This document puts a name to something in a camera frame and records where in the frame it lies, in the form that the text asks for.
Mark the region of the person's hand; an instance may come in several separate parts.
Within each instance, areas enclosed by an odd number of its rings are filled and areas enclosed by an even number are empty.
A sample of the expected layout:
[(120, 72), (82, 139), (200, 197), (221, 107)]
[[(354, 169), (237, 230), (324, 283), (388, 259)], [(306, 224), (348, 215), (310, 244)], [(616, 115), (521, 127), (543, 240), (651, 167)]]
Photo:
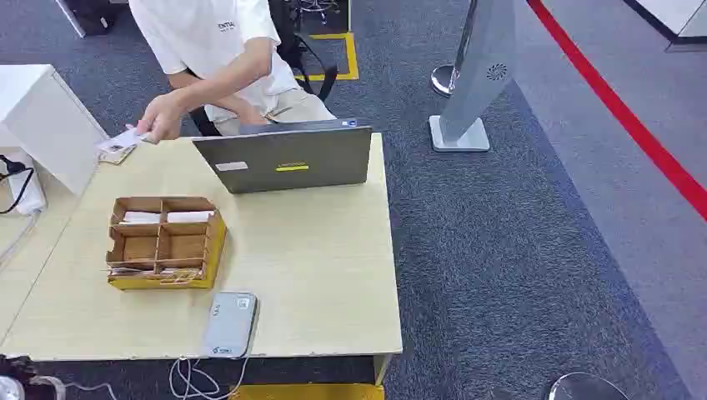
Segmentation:
[(137, 132), (148, 143), (179, 138), (183, 115), (187, 112), (179, 90), (157, 96), (138, 120)]

